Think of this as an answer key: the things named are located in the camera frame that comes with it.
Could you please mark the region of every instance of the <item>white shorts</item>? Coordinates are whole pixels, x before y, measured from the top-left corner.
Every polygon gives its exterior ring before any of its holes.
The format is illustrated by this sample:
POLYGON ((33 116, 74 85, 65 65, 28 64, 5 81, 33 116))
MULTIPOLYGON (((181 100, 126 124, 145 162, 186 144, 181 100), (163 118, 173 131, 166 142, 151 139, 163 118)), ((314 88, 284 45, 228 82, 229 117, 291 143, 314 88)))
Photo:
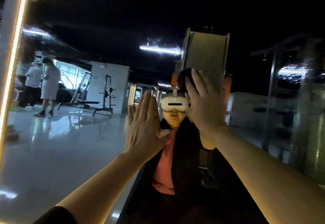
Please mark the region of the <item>white shorts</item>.
POLYGON ((43 86, 41 99, 56 100, 59 86, 43 86))

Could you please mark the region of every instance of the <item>black pad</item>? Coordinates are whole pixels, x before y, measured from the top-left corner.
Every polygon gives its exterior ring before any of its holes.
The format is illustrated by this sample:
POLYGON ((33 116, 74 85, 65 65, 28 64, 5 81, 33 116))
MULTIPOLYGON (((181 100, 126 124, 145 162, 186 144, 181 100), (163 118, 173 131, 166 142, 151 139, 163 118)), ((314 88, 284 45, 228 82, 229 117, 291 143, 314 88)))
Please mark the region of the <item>black pad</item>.
POLYGON ((192 69, 191 68, 186 68, 186 69, 182 70, 179 73, 178 78, 177 78, 178 87, 181 90, 181 92, 187 93, 187 88, 186 88, 186 85, 185 85, 185 77, 189 78, 190 82, 192 83, 192 85, 196 89, 195 83, 194 83, 193 78, 192 78, 192 69))
POLYGON ((91 101, 79 101, 76 104, 99 104, 100 102, 91 102, 91 101))

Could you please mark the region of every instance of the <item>black ceiling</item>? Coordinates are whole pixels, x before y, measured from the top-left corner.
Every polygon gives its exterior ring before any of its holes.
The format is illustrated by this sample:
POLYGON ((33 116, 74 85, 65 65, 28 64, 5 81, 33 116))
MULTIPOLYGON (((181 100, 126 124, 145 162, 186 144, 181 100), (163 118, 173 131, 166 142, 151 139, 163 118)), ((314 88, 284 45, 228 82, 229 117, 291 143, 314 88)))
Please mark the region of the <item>black ceiling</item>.
POLYGON ((299 32, 324 32, 322 0, 52 0, 32 3, 27 22, 102 61, 129 65, 139 78, 169 80, 174 56, 141 52, 150 43, 182 46, 187 27, 231 33, 228 68, 254 73, 250 51, 299 32))

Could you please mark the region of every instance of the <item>yellow light strip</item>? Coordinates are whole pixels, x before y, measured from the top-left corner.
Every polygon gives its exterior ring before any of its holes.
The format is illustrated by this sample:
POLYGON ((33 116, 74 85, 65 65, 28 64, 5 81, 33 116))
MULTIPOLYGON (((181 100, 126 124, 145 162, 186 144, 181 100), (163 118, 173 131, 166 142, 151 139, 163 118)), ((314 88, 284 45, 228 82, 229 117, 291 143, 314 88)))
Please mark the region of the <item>yellow light strip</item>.
POLYGON ((2 105, 1 105, 1 111, 0 111, 0 146, 3 146, 3 142, 5 139, 4 132, 5 132, 5 126, 7 120, 6 118, 6 111, 9 106, 9 91, 10 91, 10 86, 11 86, 11 81, 13 79, 13 74, 14 74, 14 66, 15 66, 15 58, 16 58, 16 52, 18 48, 18 41, 19 41, 19 36, 21 32, 21 25, 22 25, 22 20, 23 20, 23 15, 25 12, 25 6, 26 6, 27 0, 20 0, 19 8, 18 8, 18 16, 17 16, 17 22, 16 22, 16 27, 15 27, 15 33, 14 33, 14 38, 12 42, 12 50, 10 52, 10 59, 9 59, 9 67, 8 67, 8 73, 7 73, 7 78, 5 82, 5 89, 4 89, 4 95, 2 99, 2 105))

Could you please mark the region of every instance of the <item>gray panel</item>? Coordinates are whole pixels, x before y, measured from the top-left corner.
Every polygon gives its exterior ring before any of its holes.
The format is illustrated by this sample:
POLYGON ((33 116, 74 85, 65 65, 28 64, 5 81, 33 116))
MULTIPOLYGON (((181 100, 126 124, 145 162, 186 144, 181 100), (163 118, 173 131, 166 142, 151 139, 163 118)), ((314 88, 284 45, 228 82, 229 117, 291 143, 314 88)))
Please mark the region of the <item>gray panel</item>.
POLYGON ((228 36, 192 32, 186 68, 202 70, 216 90, 221 88, 225 72, 228 36))

